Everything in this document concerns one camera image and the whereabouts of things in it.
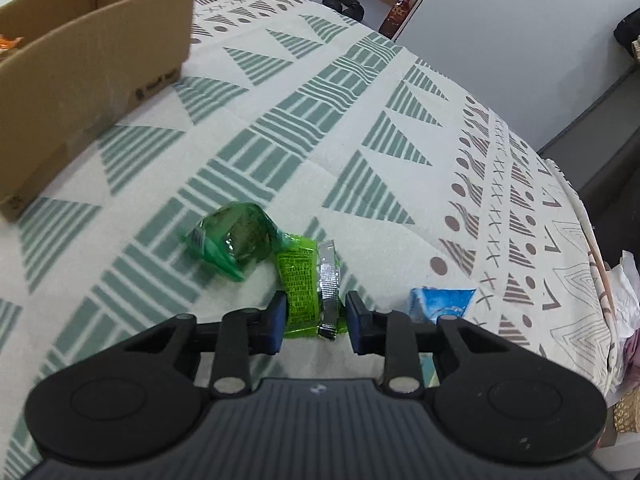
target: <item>patterned bedspread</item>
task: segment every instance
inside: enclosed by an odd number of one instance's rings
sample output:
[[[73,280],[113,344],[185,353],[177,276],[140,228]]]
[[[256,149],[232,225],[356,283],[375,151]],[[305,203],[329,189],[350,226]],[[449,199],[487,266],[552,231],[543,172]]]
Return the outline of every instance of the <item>patterned bedspread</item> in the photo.
[[[500,117],[307,0],[195,0],[191,32],[183,78],[0,224],[5,478],[39,460],[20,415],[34,382],[175,314],[266,304],[272,263],[231,283],[175,234],[232,200],[334,238],[340,291],[369,308],[402,307],[414,286],[477,288],[467,319],[606,389],[616,338],[577,197]],[[345,336],[252,362],[256,379],[381,371]]]

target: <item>brown dot pattern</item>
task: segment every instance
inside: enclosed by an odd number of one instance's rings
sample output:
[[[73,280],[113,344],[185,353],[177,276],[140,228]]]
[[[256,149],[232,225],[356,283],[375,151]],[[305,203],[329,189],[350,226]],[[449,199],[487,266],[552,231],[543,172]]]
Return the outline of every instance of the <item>brown dot pattern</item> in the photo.
[[[466,196],[465,188],[460,186],[460,184],[451,184],[451,189],[460,196]]]
[[[447,224],[449,229],[458,232],[460,231],[460,222],[458,222],[453,216],[445,216],[444,223]]]
[[[434,256],[431,259],[430,264],[431,264],[431,269],[433,269],[433,272],[441,276],[444,276],[449,270],[447,269],[447,264],[445,263],[445,261],[439,256]]]

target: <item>black shoe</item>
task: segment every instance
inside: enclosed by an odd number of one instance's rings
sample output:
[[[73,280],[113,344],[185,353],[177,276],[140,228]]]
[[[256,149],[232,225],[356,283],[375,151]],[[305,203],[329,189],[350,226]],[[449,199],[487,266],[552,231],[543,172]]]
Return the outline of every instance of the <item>black shoe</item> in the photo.
[[[345,9],[341,12],[343,16],[347,16],[352,20],[356,20],[357,22],[361,22],[364,18],[364,7],[360,4],[358,0],[340,0],[340,2],[344,5]]]
[[[342,3],[340,0],[322,0],[322,4],[336,12],[342,12]]]
[[[347,18],[361,22],[364,18],[364,7],[360,5],[360,2],[356,2],[353,5],[345,7],[341,14]]]

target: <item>open cardboard box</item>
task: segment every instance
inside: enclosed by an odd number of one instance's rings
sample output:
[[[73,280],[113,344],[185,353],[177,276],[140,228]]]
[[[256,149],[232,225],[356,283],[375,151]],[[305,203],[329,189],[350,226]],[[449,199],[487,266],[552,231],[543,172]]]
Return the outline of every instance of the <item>open cardboard box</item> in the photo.
[[[13,0],[0,34],[0,213],[17,218],[99,134],[180,75],[193,0]]]

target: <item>green triangle pattern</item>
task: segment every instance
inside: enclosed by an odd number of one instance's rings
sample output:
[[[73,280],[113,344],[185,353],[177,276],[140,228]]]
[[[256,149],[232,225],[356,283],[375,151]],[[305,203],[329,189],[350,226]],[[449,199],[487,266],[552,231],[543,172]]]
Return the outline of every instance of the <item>green triangle pattern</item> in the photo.
[[[342,31],[347,30],[349,27],[343,25],[337,25],[336,23],[328,22],[327,20],[318,16],[302,16],[316,34],[325,43],[329,43]]]
[[[404,81],[401,81],[396,87],[386,107],[400,114],[424,121],[425,123],[442,126],[411,93],[411,90],[409,90],[409,87]]]
[[[418,88],[422,88],[426,92],[431,92],[438,97],[442,97],[445,101],[448,101],[446,96],[440,91],[436,84],[415,65],[413,65],[409,69],[409,72],[406,73],[406,75],[404,76],[404,80],[408,81],[412,85],[417,86]]]
[[[14,329],[15,322],[22,312],[22,307],[9,301],[0,300],[0,352]]]
[[[442,72],[438,72],[436,69],[434,69],[434,67],[433,67],[433,66],[431,66],[429,63],[427,63],[427,62],[426,62],[425,60],[423,60],[423,59],[418,58],[418,59],[416,59],[416,60],[415,60],[415,63],[416,63],[416,65],[420,65],[420,66],[425,66],[425,67],[427,67],[429,70],[431,70],[432,72],[435,72],[436,74],[440,74],[440,75],[441,75],[441,76],[443,76],[443,77],[447,77],[447,76],[445,76]]]
[[[3,480],[17,480],[36,467],[42,457],[27,430],[24,415],[20,414],[4,458]]]
[[[353,18],[350,18],[349,16],[345,16],[345,15],[341,14],[340,17],[350,27],[353,27],[353,25],[357,25],[358,24],[358,22],[356,20],[354,20]]]
[[[415,223],[358,151],[342,170],[322,207],[398,224]]]
[[[291,61],[277,57],[263,56],[262,54],[254,54],[253,52],[235,48],[225,47],[225,50],[254,85],[267,81],[268,78],[292,64]]]
[[[291,36],[284,34],[283,32],[276,32],[275,30],[267,29],[267,32],[271,34],[276,40],[278,40],[284,48],[290,53],[296,56],[298,59],[305,57],[310,52],[314,51],[321,43],[316,41],[306,40],[305,38],[299,38],[297,36]]]
[[[99,139],[111,194],[116,195],[184,132],[154,126],[114,126]]]
[[[30,293],[100,209],[97,205],[41,197],[25,211],[18,227]]]
[[[183,77],[174,83],[174,89],[193,124],[209,117],[231,99],[247,92],[233,83],[207,77]]]
[[[427,166],[431,165],[384,112],[380,112],[376,123],[362,141],[362,145],[395,158],[404,158],[404,160]]]
[[[326,231],[320,225],[318,218],[313,217],[311,222],[309,222],[308,227],[305,229],[303,233],[303,237],[311,238],[316,242],[323,242],[326,240],[327,234]],[[340,253],[336,251],[335,253],[336,259],[340,263],[340,298],[344,302],[344,297],[350,290],[357,290],[360,295],[360,299],[363,301],[364,305],[369,310],[376,310],[377,305],[373,298],[367,293],[367,290],[360,285],[356,276],[349,272],[349,266],[344,261],[344,259],[340,256]]]

